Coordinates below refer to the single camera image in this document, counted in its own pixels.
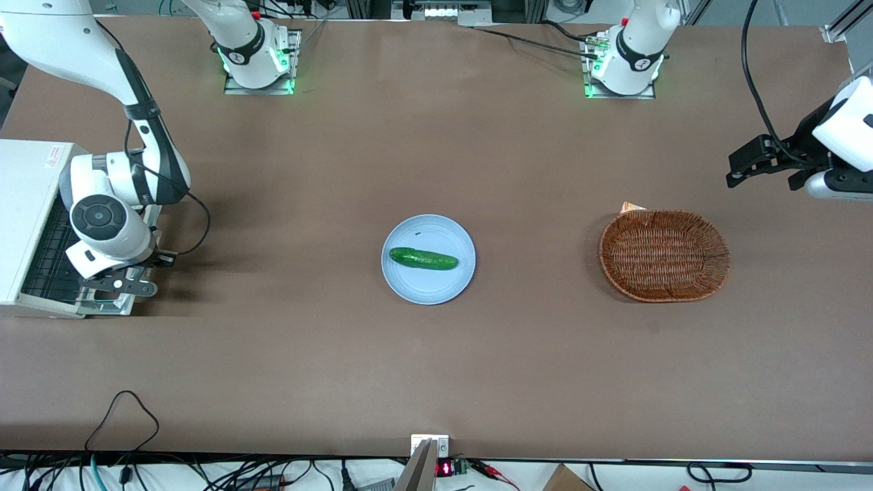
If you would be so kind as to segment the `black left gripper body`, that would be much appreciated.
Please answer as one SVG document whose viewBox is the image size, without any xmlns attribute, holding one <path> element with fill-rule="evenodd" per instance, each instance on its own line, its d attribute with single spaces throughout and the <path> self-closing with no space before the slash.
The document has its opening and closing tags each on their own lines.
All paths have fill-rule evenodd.
<svg viewBox="0 0 873 491">
<path fill-rule="evenodd" d="M 812 132 L 829 112 L 833 102 L 823 102 L 798 123 L 794 134 L 782 140 L 786 150 L 778 156 L 780 170 L 823 171 L 832 167 L 831 153 Z"/>
</svg>

